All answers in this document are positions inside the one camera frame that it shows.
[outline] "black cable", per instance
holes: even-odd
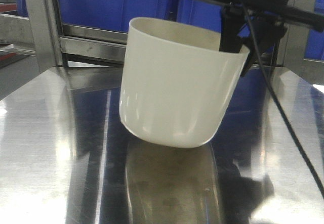
[[[271,85],[271,83],[270,83],[270,81],[269,81],[269,79],[268,79],[268,77],[266,75],[266,72],[265,72],[265,69],[264,69],[264,65],[263,65],[262,60],[261,60],[261,53],[260,53],[260,50],[259,50],[259,47],[258,47],[258,43],[257,43],[257,40],[256,40],[255,31],[254,31],[254,28],[253,28],[253,25],[252,25],[251,18],[249,16],[248,9],[245,6],[245,4],[243,3],[243,0],[240,0],[240,2],[242,4],[242,8],[244,10],[244,14],[245,14],[245,17],[246,17],[246,21],[247,21],[248,26],[249,26],[249,29],[250,29],[250,33],[251,33],[252,40],[253,40],[253,45],[254,45],[255,51],[257,53],[258,61],[259,61],[259,64],[260,64],[260,69],[261,69],[262,75],[264,77],[264,80],[266,82],[267,88],[268,88],[268,90],[269,90],[269,92],[271,94],[271,97],[272,97],[274,103],[276,104],[276,106],[277,106],[277,108],[278,108],[278,110],[280,112],[280,115],[281,115],[283,121],[286,124],[286,127],[287,127],[287,129],[288,129],[291,137],[294,140],[294,143],[295,143],[298,151],[300,152],[300,154],[303,157],[303,159],[304,159],[307,167],[309,168],[309,170],[310,170],[310,172],[311,172],[311,174],[312,174],[312,176],[313,176],[313,178],[314,178],[314,180],[315,180],[315,182],[317,184],[317,187],[318,187],[318,189],[319,189],[319,191],[320,191],[320,193],[321,193],[321,195],[322,195],[322,197],[324,199],[324,186],[323,186],[323,184],[322,184],[322,182],[321,182],[321,180],[320,180],[320,178],[319,178],[319,176],[318,176],[318,174],[317,174],[317,172],[316,172],[313,164],[311,163],[311,161],[309,160],[306,152],[304,151],[304,149],[303,149],[303,147],[302,147],[299,139],[297,138],[297,135],[296,135],[296,133],[295,133],[292,125],[290,124],[290,122],[289,122],[289,120],[288,120],[288,118],[287,118],[287,116],[286,116],[286,114],[284,112],[284,109],[282,108],[282,106],[281,106],[281,104],[279,102],[279,99],[276,96],[276,94],[275,94],[275,92],[274,92],[274,90],[272,88],[272,85]]]

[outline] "white plastic cup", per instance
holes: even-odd
[[[220,33],[181,23],[130,21],[119,114],[135,136],[193,148],[208,142],[225,114],[244,62],[219,51]]]

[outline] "cup rim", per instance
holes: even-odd
[[[144,32],[143,30],[140,30],[140,29],[136,28],[135,26],[133,26],[134,22],[137,21],[137,20],[155,20],[155,21],[159,21],[160,23],[177,24],[177,25],[181,25],[181,26],[184,26],[184,27],[191,27],[191,28],[194,28],[196,30],[201,30],[201,31],[205,31],[205,32],[208,31],[208,32],[214,33],[214,34],[219,34],[220,35],[220,33],[209,30],[209,29],[197,27],[197,26],[184,24],[184,23],[179,23],[179,22],[170,21],[170,20],[164,20],[164,19],[157,19],[157,18],[150,18],[150,17],[136,17],[136,18],[133,18],[133,19],[130,20],[130,22],[129,22],[129,27],[130,28],[132,28],[133,30],[137,31],[140,34],[143,34],[145,36],[149,36],[149,37],[154,38],[156,40],[161,40],[163,42],[176,44],[178,46],[181,45],[181,46],[189,47],[189,48],[193,48],[193,49],[200,49],[200,50],[211,51],[211,52],[214,52],[214,53],[221,53],[221,54],[224,54],[224,55],[244,55],[244,54],[250,53],[250,49],[247,46],[245,46],[244,44],[242,45],[242,48],[241,48],[240,52],[232,53],[232,52],[224,52],[224,51],[219,51],[219,50],[212,50],[212,49],[203,48],[203,47],[197,47],[197,46],[193,46],[193,45],[190,45],[190,44],[180,43],[180,42],[168,40],[168,39],[165,39],[165,38],[161,38],[161,37],[158,37],[158,36],[154,36],[152,34]]]

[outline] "blue plastic crate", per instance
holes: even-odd
[[[221,31],[220,6],[195,0],[179,0],[177,22]]]
[[[59,0],[62,21],[107,30],[128,31],[134,17],[167,19],[175,0]],[[17,2],[26,16],[24,0]]]
[[[316,0],[315,12],[324,15],[324,0]],[[309,31],[305,58],[324,60],[324,32]]]

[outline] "black handle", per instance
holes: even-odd
[[[240,4],[240,0],[200,0],[211,4],[229,6],[230,4]],[[310,27],[318,32],[324,30],[324,16],[316,13],[303,11],[294,7],[272,3],[266,0],[243,0],[245,5],[254,11],[268,11],[279,15],[285,22],[300,24]]]

